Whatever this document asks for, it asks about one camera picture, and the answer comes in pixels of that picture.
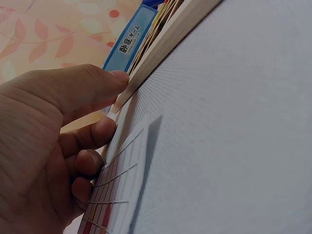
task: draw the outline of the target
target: orange leaf pattern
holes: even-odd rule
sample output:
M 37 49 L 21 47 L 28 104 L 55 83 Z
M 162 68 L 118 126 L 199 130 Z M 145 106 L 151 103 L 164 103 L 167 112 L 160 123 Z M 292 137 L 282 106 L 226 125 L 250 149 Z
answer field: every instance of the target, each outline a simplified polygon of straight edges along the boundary
M 47 51 L 48 45 L 47 42 L 42 42 L 39 45 L 37 45 L 32 52 L 30 52 L 29 55 L 29 63 L 35 61 L 38 59 L 40 56 L 42 56 L 46 51 Z
M 42 40 L 48 39 L 48 27 L 43 24 L 39 19 L 37 19 L 35 23 L 35 33 Z
M 15 24 L 15 36 L 20 40 L 23 40 L 26 36 L 25 26 L 20 19 L 18 19 Z
M 90 38 L 97 40 L 98 42 L 102 42 L 103 41 L 103 36 L 102 35 L 93 35 L 90 36 Z
M 18 41 L 6 45 L 5 48 L 2 50 L 2 52 L 0 53 L 0 59 L 14 53 L 19 48 L 19 46 L 20 43 Z
M 68 28 L 64 28 L 62 26 L 59 26 L 59 25 L 55 25 L 55 27 L 62 33 L 69 33 L 70 30 Z
M 74 45 L 74 37 L 73 35 L 69 35 L 65 37 L 59 44 L 58 51 L 55 54 L 56 58 L 63 57 L 67 55 L 73 48 Z

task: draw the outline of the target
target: floral wallpaper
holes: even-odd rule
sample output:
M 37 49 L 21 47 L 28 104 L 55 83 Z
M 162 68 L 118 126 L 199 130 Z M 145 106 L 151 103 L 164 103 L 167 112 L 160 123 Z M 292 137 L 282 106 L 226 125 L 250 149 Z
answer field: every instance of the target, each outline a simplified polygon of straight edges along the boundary
M 141 0 L 2 0 L 0 83 L 26 71 L 102 66 Z

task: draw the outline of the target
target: card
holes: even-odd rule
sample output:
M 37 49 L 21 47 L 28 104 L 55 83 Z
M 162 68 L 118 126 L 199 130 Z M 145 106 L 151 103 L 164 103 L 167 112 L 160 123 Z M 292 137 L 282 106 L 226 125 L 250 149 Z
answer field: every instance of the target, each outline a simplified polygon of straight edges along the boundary
M 127 234 L 141 190 L 148 115 L 137 124 L 97 179 L 78 234 Z

